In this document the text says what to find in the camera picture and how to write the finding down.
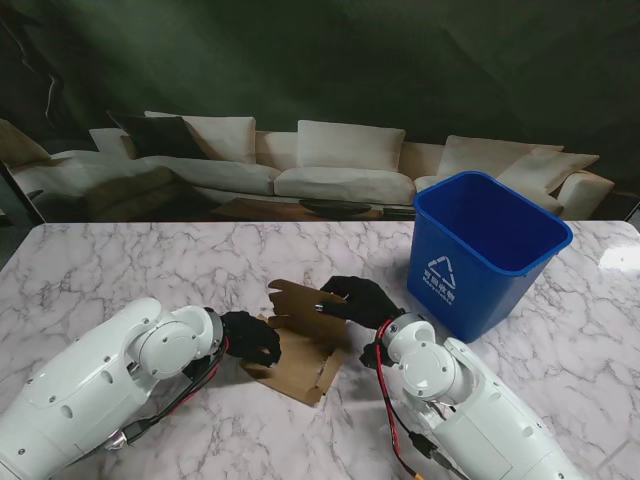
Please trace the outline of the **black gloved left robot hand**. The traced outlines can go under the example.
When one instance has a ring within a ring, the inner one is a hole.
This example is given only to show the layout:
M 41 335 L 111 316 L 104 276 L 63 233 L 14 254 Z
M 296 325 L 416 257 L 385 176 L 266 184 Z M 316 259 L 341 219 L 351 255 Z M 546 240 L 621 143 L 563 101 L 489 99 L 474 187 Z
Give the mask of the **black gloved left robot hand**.
M 279 362 L 280 337 L 265 321 L 246 311 L 227 312 L 221 320 L 229 355 L 264 367 Z

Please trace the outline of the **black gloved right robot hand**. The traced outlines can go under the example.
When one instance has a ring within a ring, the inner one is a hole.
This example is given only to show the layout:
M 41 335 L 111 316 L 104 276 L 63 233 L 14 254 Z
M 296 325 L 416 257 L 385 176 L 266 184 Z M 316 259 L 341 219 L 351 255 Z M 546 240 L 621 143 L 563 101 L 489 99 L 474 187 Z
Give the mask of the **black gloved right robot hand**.
M 343 303 L 324 301 L 315 306 L 322 314 L 378 330 L 388 320 L 405 313 L 397 307 L 375 282 L 355 276 L 332 276 L 321 288 L 344 300 Z

